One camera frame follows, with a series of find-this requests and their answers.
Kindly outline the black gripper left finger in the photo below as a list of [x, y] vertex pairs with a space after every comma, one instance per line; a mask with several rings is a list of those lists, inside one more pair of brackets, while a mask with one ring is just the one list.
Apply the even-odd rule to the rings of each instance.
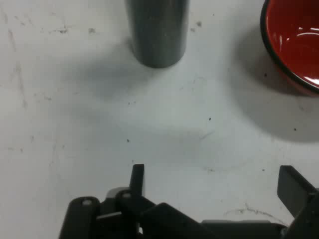
[[207, 230], [172, 206], [142, 196], [144, 165], [135, 164], [127, 189], [99, 202], [74, 199], [68, 206], [61, 239], [205, 239]]

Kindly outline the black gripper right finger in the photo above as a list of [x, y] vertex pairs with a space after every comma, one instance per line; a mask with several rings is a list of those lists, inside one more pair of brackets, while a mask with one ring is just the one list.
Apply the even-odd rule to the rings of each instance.
[[294, 217], [284, 239], [319, 237], [319, 190], [294, 167], [280, 166], [277, 195]]

